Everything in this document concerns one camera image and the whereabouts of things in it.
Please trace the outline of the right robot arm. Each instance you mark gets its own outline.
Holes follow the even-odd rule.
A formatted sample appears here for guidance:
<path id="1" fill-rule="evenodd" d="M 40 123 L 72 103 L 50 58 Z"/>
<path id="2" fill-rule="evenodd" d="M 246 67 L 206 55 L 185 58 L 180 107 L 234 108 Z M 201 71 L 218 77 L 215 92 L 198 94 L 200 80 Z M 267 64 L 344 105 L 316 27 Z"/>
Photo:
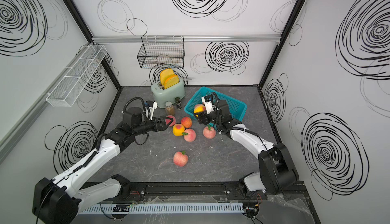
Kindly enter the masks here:
<path id="1" fill-rule="evenodd" d="M 198 122 L 204 125 L 213 123 L 218 133 L 240 143 L 258 159 L 259 171 L 240 179 L 243 192 L 261 190 L 275 195 L 299 180 L 284 144 L 269 142 L 249 130 L 241 121 L 232 117 L 227 102 L 220 100 L 215 93 L 202 97 L 202 103 L 205 110 L 194 113 Z"/>

